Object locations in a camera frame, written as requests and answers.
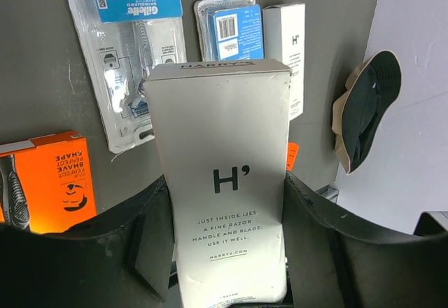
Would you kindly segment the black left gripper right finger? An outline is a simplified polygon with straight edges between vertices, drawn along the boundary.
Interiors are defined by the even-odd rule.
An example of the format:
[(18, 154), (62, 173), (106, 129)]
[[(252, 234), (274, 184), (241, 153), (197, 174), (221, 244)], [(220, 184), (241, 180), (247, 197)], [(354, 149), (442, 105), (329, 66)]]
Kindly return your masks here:
[(447, 306), (447, 233), (372, 223), (290, 172), (282, 224), (295, 307)]

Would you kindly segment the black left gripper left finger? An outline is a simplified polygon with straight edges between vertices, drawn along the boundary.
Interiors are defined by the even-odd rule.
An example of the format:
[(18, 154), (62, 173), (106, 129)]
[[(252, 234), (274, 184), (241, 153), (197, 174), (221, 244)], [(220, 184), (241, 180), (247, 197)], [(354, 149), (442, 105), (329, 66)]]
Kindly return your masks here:
[(159, 307), (172, 267), (164, 178), (57, 234), (1, 226), (2, 307)]

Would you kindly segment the white Harry's box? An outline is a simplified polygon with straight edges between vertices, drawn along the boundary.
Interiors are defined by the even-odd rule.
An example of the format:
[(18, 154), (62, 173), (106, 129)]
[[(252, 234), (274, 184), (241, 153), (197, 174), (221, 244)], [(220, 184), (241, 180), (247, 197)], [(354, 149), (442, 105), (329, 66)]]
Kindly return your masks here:
[(291, 86), (291, 69), (274, 59), (159, 64), (148, 77), (184, 307), (286, 295)]
[(304, 111), (305, 14), (304, 3), (279, 4), (262, 10), (265, 57), (282, 62), (292, 71), (290, 120)]

